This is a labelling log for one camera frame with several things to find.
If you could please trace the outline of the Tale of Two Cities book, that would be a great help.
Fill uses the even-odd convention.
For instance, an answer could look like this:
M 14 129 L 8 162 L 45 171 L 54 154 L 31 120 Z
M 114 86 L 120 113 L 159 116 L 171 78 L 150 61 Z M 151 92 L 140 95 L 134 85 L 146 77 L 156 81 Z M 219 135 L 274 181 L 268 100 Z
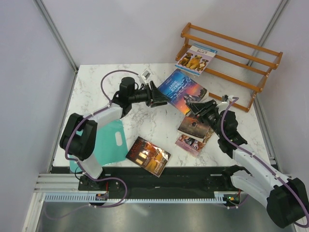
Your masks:
M 199 122 L 193 116 L 186 116 L 182 120 L 177 131 L 183 135 L 198 140 L 199 142 L 204 142 L 205 140 L 208 140 L 214 133 L 214 131 L 208 124 L 203 124 Z

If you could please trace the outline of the Jane Eyre blue book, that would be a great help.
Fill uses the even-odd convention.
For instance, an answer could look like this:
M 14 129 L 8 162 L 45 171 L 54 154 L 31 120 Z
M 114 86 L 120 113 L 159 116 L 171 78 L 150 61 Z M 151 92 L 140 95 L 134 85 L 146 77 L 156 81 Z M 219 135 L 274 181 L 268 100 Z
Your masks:
M 188 102 L 204 102 L 209 92 L 186 73 L 176 69 L 159 87 L 159 91 L 169 98 L 169 103 L 184 115 L 190 115 Z

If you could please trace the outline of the dog cover Bark book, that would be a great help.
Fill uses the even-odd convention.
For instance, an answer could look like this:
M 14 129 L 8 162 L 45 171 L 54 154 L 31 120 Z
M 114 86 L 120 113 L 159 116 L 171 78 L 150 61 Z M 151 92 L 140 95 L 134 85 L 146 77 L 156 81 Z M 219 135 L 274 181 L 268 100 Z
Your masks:
M 216 50 L 195 43 L 185 52 L 175 67 L 192 75 L 200 76 L 216 55 Z

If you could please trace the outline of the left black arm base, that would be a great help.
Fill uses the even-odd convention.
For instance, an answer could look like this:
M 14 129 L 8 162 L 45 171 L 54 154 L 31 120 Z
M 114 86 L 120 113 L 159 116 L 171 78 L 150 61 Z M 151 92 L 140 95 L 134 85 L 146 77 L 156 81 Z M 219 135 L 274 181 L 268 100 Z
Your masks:
M 119 180 L 94 181 L 86 175 L 82 175 L 78 185 L 79 191 L 121 191 L 125 190 Z

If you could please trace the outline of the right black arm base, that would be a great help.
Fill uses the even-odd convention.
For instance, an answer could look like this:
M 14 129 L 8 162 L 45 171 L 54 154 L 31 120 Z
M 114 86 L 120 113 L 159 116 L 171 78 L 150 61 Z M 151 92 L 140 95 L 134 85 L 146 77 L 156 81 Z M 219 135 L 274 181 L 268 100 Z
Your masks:
M 221 175 L 215 176 L 207 176 L 204 179 L 204 185 L 206 190 L 208 191 L 236 191 L 237 189 L 231 186 L 229 183 L 226 182 L 224 177 Z

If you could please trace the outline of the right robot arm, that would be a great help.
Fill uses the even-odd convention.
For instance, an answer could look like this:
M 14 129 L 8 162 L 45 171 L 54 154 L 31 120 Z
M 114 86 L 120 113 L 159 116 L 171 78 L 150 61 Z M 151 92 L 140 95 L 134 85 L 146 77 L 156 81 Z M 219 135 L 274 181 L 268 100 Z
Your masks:
M 236 114 L 230 111 L 237 100 L 237 97 L 224 96 L 220 104 L 214 100 L 186 104 L 200 123 L 208 124 L 218 135 L 222 152 L 239 163 L 228 168 L 221 178 L 222 187 L 245 191 L 266 209 L 271 220 L 280 228 L 291 224 L 308 228 L 308 224 L 298 223 L 298 220 L 309 217 L 305 184 L 265 162 L 240 135 Z

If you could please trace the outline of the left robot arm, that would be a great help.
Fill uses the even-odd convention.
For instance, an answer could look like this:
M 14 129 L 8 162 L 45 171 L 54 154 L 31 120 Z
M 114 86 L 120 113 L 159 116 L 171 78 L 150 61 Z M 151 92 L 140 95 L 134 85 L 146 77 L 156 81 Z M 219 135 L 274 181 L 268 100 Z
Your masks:
M 132 77 L 124 77 L 119 90 L 106 106 L 87 116 L 71 114 L 60 138 L 59 146 L 65 150 L 65 158 L 77 162 L 95 190 L 101 190 L 106 185 L 106 178 L 101 175 L 103 168 L 94 155 L 97 130 L 125 117 L 134 103 L 144 102 L 153 108 L 170 101 L 153 81 L 140 89 L 135 85 Z

